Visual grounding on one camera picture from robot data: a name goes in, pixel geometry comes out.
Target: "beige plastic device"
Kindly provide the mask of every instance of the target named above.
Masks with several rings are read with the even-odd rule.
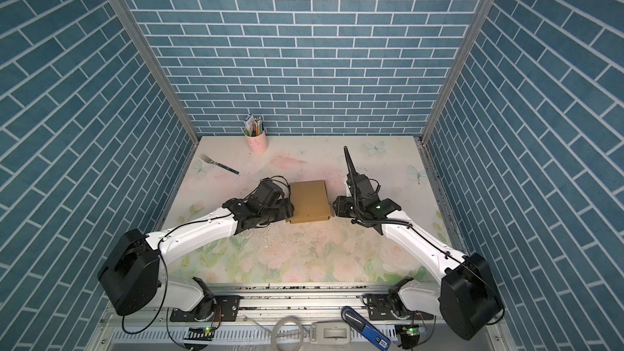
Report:
[[[351,327],[344,321],[312,323],[310,325],[310,343],[347,345],[351,343]]]

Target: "pen holder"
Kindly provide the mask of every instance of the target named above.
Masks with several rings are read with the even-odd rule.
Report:
[[[251,137],[245,135],[245,139],[247,140],[247,144],[249,145],[249,150],[252,153],[264,153],[269,147],[267,141],[267,131],[266,129],[262,132],[260,136]]]

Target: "blue brick wall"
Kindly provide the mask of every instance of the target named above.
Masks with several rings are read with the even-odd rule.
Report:
[[[429,144],[519,349],[624,349],[624,0],[495,0]]]
[[[106,0],[0,0],[0,350],[84,347],[191,145]]]
[[[202,135],[418,135],[478,0],[127,0]]]

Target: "floral tablecloth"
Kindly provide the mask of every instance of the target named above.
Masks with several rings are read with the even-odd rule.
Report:
[[[427,231],[449,244],[413,137],[269,137],[269,149],[252,154],[243,137],[203,137],[163,229],[198,218],[230,198],[244,198],[258,182],[283,175],[290,182],[324,180],[331,202],[344,195],[349,147],[359,173],[377,179],[380,198],[391,198]],[[240,172],[206,164],[201,153]],[[388,282],[410,275],[431,280],[421,264],[372,228],[329,221],[247,230],[214,241],[171,263],[170,274],[209,284],[275,282]]]

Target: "blue box cutter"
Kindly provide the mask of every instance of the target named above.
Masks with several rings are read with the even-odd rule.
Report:
[[[362,334],[370,343],[373,343],[381,351],[387,351],[390,347],[390,339],[381,333],[377,328],[373,327],[364,317],[360,316],[350,306],[345,306],[341,311],[343,320],[348,323],[351,328]]]

